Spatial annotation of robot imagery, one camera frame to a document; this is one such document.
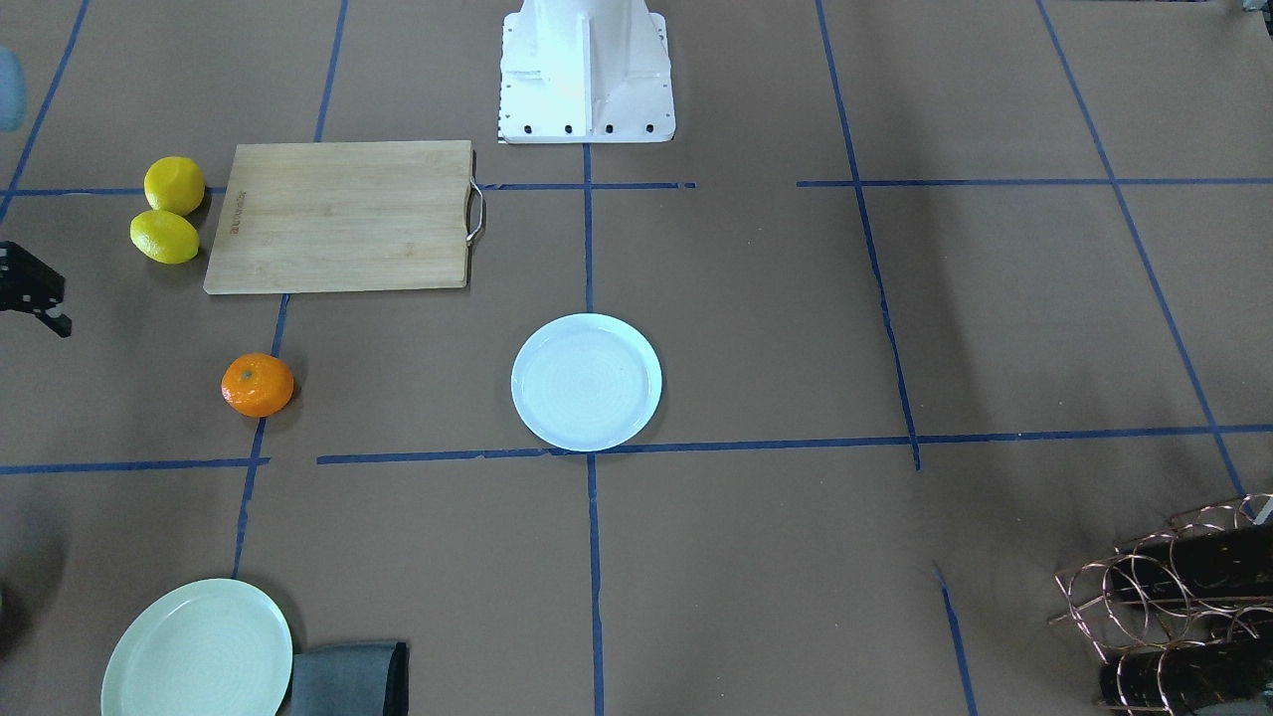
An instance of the white mounting bracket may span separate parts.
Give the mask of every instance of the white mounting bracket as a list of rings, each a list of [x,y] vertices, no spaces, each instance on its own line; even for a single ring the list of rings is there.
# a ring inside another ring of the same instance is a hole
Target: white mounting bracket
[[[645,0],[524,0],[504,18],[499,140],[667,141],[667,22]]]

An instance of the plate rim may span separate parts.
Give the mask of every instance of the plate rim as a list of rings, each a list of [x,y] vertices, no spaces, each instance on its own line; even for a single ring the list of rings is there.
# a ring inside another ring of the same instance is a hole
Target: plate rim
[[[648,376],[651,385],[654,389],[649,391],[648,406],[644,406],[642,409],[640,413],[642,418],[635,423],[635,428],[631,431],[631,433],[622,437],[617,442],[607,441],[601,447],[596,447],[592,445],[582,445],[582,443],[561,445],[560,442],[554,442],[549,440],[547,437],[541,434],[540,431],[537,431],[536,427],[532,426],[526,419],[526,413],[523,412],[523,403],[519,399],[518,364],[521,364],[523,357],[527,355],[527,352],[531,349],[531,344],[535,343],[536,339],[541,338],[544,333],[554,327],[560,327],[561,325],[568,325],[574,322],[596,324],[594,326],[588,326],[588,327],[600,327],[602,325],[610,325],[620,329],[622,333],[616,333],[614,335],[616,335],[624,343],[628,343],[629,345],[634,345],[636,348],[638,354],[642,357],[640,363],[645,368],[645,375]],[[640,343],[634,343],[634,340],[639,340]],[[636,330],[636,327],[633,326],[631,324],[621,319],[616,319],[615,316],[610,316],[607,313],[597,313],[597,312],[569,313],[544,324],[522,343],[522,347],[517,352],[517,357],[513,358],[513,367],[510,369],[510,376],[509,376],[509,387],[513,397],[513,409],[517,412],[517,417],[522,420],[522,424],[526,426],[527,429],[530,429],[531,433],[535,434],[535,437],[542,440],[544,442],[554,447],[569,450],[570,452],[580,452],[580,454],[601,452],[603,450],[610,450],[611,447],[628,442],[629,440],[635,437],[636,433],[643,431],[645,426],[649,424],[649,420],[654,417],[654,413],[658,412],[658,404],[662,401],[663,397],[663,364],[658,359],[658,352],[654,350],[654,345],[649,341],[648,338],[645,338],[645,334]]]
[[[279,609],[279,605],[270,599],[270,595],[265,594],[265,591],[260,587],[242,580],[213,577],[187,582],[168,591],[159,599],[151,601],[132,619],[129,628],[123,631],[123,634],[120,636],[115,648],[111,651],[111,659],[107,661],[106,671],[102,674],[102,693],[98,707],[102,716],[122,716],[113,706],[108,706],[107,692],[109,691],[112,694],[122,693],[122,684],[125,683],[125,664],[129,656],[135,652],[136,646],[139,643],[144,643],[144,640],[149,636],[149,633],[143,634],[143,629],[154,632],[159,624],[176,613],[174,606],[188,601],[183,600],[187,595],[206,596],[209,594],[218,595],[219,592],[222,595],[229,595],[241,601],[252,604],[253,606],[265,608],[265,610],[270,613],[275,623],[279,626],[279,633],[276,636],[281,636],[283,641],[286,643],[286,669],[280,669],[280,671],[283,671],[283,675],[280,677],[281,684],[270,684],[275,691],[278,691],[279,703],[275,705],[275,711],[278,711],[279,706],[283,705],[284,697],[286,696],[288,685],[292,683],[292,665],[293,659],[295,657],[295,647],[292,641],[292,628],[288,624],[288,619],[283,615],[283,610]]]

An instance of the cutting board handle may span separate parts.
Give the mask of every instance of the cutting board handle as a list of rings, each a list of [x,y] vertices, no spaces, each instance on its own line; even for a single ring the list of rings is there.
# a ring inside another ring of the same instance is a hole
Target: cutting board handle
[[[465,237],[465,243],[472,246],[474,241],[477,240],[477,234],[486,228],[486,196],[482,195],[481,187],[477,186],[477,181],[474,177],[468,177],[468,186],[474,187],[474,191],[477,192],[477,226],[471,228],[468,236]]]

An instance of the white plate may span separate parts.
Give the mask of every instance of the white plate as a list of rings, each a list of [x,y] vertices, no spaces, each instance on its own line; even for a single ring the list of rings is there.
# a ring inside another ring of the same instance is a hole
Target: white plate
[[[513,362],[513,405],[531,432],[577,452],[636,434],[658,406],[663,373],[636,329],[601,313],[558,319]]]
[[[292,634],[278,605],[236,580],[178,587],[116,645],[102,716],[272,716],[292,679]]]

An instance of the logo on cutting board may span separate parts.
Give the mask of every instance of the logo on cutting board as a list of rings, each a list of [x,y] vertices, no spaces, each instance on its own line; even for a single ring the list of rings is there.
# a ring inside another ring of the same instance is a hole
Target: logo on cutting board
[[[247,192],[241,191],[238,197],[234,200],[234,218],[230,219],[230,233],[238,233],[238,226],[243,220],[243,201],[247,199]]]

